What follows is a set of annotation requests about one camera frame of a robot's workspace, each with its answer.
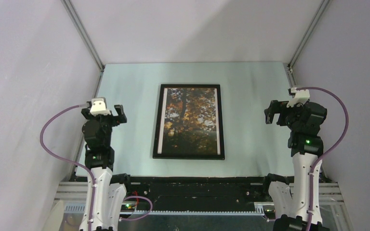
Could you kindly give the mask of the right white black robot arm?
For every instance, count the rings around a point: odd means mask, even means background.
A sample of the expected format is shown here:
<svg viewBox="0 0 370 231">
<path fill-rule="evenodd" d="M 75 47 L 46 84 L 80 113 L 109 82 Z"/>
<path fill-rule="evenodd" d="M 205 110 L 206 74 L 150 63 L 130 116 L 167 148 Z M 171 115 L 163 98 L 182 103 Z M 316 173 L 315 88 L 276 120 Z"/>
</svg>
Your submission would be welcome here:
<svg viewBox="0 0 370 231">
<path fill-rule="evenodd" d="M 327 109 L 318 103 L 305 102 L 289 106 L 287 101 L 271 101 L 264 110 L 265 122 L 272 124 L 279 115 L 277 125 L 290 129 L 288 147 L 294 168 L 294 186 L 281 176 L 269 175 L 270 182 L 261 187 L 261 195 L 273 201 L 276 219 L 275 231 L 326 231 L 319 210 L 318 177 L 324 153 L 320 126 L 327 117 Z"/>
</svg>

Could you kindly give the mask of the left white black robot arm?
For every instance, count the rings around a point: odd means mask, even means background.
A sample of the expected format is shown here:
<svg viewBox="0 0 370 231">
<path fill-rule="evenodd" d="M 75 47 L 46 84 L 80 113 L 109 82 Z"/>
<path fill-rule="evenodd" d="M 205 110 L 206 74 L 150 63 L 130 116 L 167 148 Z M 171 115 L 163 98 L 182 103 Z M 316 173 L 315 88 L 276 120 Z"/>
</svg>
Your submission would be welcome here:
<svg viewBox="0 0 370 231">
<path fill-rule="evenodd" d="M 112 183 L 114 149 L 112 128 L 127 122 L 123 106 L 114 106 L 112 115 L 106 104 L 96 101 L 82 109 L 86 118 L 82 126 L 85 140 L 85 162 L 88 169 L 88 191 L 81 231 L 116 231 L 123 200 L 132 197 L 133 187 L 125 182 Z"/>
</svg>

